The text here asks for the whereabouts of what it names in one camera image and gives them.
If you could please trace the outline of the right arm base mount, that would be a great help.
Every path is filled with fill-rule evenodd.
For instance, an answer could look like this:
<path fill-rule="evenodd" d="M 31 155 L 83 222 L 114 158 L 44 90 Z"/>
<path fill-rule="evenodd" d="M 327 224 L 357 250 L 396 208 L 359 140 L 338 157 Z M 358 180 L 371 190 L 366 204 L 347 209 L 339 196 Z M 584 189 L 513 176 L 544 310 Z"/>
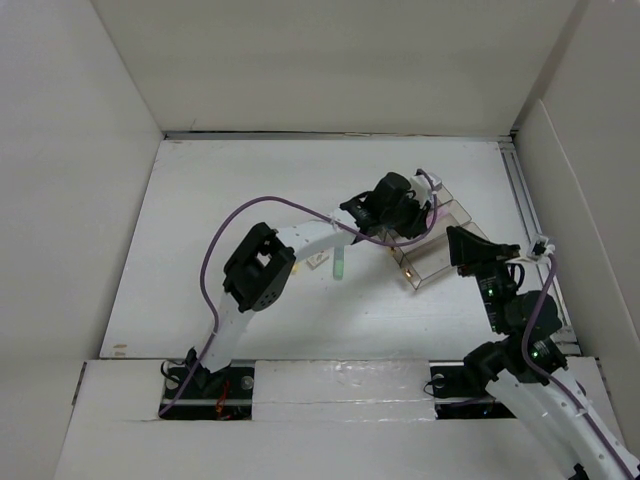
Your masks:
<path fill-rule="evenodd" d="M 458 361 L 429 364 L 430 378 L 423 392 L 434 401 L 437 420 L 510 419 L 514 414 L 467 377 Z"/>

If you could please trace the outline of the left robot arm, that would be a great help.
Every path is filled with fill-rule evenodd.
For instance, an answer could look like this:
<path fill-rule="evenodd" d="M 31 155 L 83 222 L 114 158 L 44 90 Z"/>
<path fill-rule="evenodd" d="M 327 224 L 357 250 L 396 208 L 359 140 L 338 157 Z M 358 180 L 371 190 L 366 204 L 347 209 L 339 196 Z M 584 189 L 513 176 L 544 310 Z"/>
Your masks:
<path fill-rule="evenodd" d="M 441 188 L 440 180 L 419 169 L 410 178 L 389 172 L 373 189 L 329 214 L 275 197 L 275 202 L 304 210 L 312 218 L 279 229 L 264 222 L 255 224 L 223 267 L 219 302 L 213 302 L 208 293 L 207 270 L 200 270 L 199 286 L 213 326 L 204 346 L 187 354 L 185 382 L 205 397 L 220 390 L 222 372 L 231 364 L 248 323 L 280 298 L 297 262 L 359 242 L 381 245 L 378 236 L 384 229 L 395 231 L 405 246 L 425 239 L 435 225 Z"/>

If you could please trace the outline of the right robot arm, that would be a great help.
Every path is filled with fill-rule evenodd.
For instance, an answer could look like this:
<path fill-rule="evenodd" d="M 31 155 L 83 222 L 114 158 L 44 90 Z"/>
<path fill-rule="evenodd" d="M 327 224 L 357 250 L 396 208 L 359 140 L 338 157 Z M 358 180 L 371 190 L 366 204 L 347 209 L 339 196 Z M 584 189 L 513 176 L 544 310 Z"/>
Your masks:
<path fill-rule="evenodd" d="M 527 254 L 460 226 L 446 230 L 450 263 L 472 277 L 493 332 L 463 360 L 462 381 L 503 404 L 554 459 L 567 479 L 636 479 L 639 460 L 608 429 L 553 341 L 562 326 L 549 289 L 557 271 L 544 236 Z"/>

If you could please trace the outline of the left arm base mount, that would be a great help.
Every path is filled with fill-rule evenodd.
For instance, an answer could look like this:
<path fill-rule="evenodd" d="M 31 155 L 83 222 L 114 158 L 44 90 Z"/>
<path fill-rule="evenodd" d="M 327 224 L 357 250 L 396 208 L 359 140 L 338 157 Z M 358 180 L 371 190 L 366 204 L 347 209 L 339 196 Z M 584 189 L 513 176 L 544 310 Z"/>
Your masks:
<path fill-rule="evenodd" d="M 196 351 L 190 349 L 184 360 L 165 360 L 161 364 L 164 385 L 158 416 L 163 420 L 250 420 L 255 363 L 232 362 L 215 373 L 198 366 L 186 381 L 196 359 Z"/>

